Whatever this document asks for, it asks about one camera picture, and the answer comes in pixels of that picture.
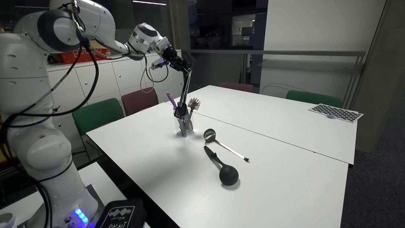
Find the white table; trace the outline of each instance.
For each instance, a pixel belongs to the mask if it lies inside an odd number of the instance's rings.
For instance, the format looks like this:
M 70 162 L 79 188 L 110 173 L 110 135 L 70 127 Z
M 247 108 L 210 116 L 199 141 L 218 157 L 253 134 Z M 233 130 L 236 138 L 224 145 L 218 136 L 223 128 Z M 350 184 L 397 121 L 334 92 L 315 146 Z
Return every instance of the white table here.
M 125 196 L 107 176 L 104 170 L 97 164 L 93 163 L 81 170 L 79 175 L 84 185 L 92 185 L 97 192 L 104 205 L 114 200 L 125 200 Z M 16 216 L 13 228 L 25 222 L 36 212 L 43 203 L 42 197 L 38 192 L 35 192 L 24 199 L 21 199 L 0 210 L 0 215 L 4 213 L 12 213 Z
M 199 114 L 195 134 L 175 134 L 167 104 L 159 104 L 88 133 L 88 136 L 182 228 L 340 227 L 347 163 Z M 239 172 L 230 187 L 206 155 L 208 146 Z
M 194 97 L 201 101 L 196 111 L 199 114 L 349 164 L 354 162 L 357 123 L 309 111 L 314 104 L 216 86 L 187 95 L 188 100 Z

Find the black ladle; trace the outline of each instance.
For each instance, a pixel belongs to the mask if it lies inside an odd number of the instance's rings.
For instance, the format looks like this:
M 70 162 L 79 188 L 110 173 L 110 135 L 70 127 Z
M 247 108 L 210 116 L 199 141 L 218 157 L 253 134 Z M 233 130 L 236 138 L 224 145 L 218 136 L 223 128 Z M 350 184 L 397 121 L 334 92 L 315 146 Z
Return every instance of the black ladle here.
M 224 185 L 234 185 L 239 180 L 239 173 L 233 166 L 229 166 L 223 163 L 218 157 L 217 153 L 212 152 L 210 148 L 204 146 L 205 152 L 208 154 L 209 158 L 214 159 L 216 162 L 222 165 L 220 170 L 220 180 Z

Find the red box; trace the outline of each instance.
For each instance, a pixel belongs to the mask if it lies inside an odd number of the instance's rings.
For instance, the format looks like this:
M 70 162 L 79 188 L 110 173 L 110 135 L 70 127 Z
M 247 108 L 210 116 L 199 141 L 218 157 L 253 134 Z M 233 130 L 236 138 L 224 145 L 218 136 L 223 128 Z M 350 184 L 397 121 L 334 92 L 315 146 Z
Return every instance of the red box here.
M 96 48 L 96 49 L 97 49 L 98 52 L 103 53 L 104 55 L 107 55 L 107 56 L 111 55 L 111 52 L 110 52 L 109 49 L 104 49 L 104 48 L 103 49 Z M 95 59 L 97 61 L 98 60 L 104 60 L 104 59 L 99 58 L 97 56 L 102 56 L 104 58 L 111 59 L 111 57 L 107 57 L 107 56 L 104 56 L 104 55 L 102 55 L 100 53 L 97 53 L 93 49 L 92 49 L 92 53 L 93 53 L 93 56 L 95 57 Z M 77 58 L 78 54 L 79 54 L 79 49 L 74 50 L 72 52 L 68 52 L 68 53 L 62 53 L 61 56 L 62 56 L 63 63 L 66 63 L 66 64 L 73 63 L 75 61 L 75 59 Z M 89 61 L 92 61 L 92 58 L 90 57 L 89 52 L 87 52 L 87 50 L 85 48 L 82 48 L 80 58 L 79 58 L 79 60 L 77 62 L 89 62 Z

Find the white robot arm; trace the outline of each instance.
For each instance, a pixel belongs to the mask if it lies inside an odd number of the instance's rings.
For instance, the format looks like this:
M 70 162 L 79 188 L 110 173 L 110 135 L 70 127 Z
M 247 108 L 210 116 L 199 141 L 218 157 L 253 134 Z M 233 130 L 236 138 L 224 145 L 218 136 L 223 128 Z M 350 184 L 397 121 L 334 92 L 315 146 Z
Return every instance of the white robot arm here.
M 115 40 L 114 19 L 103 6 L 90 0 L 50 0 L 49 6 L 49 11 L 23 17 L 14 33 L 0 34 L 0 110 L 2 118 L 7 119 L 1 133 L 7 132 L 11 150 L 27 173 L 37 181 L 45 180 L 41 185 L 50 196 L 27 228 L 42 228 L 48 222 L 45 205 L 53 211 L 49 220 L 53 221 L 52 227 L 85 228 L 97 211 L 97 201 L 72 165 L 70 142 L 53 126 L 52 118 L 44 119 L 45 114 L 54 111 L 53 89 L 45 66 L 49 53 L 70 52 L 80 45 L 89 49 L 87 36 L 134 60 L 142 60 L 151 47 L 164 63 L 187 75 L 179 103 L 185 109 L 191 70 L 168 39 L 148 24 L 139 24 L 128 42 L 122 44 Z M 16 113 L 21 115 L 8 121 Z

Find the floor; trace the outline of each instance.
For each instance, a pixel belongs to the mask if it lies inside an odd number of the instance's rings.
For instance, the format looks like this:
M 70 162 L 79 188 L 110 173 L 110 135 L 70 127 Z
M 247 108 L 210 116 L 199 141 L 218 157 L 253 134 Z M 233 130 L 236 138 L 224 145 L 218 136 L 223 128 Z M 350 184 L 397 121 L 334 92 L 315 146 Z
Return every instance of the floor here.
M 405 227 L 405 92 L 375 151 L 356 151 L 347 174 L 342 228 Z

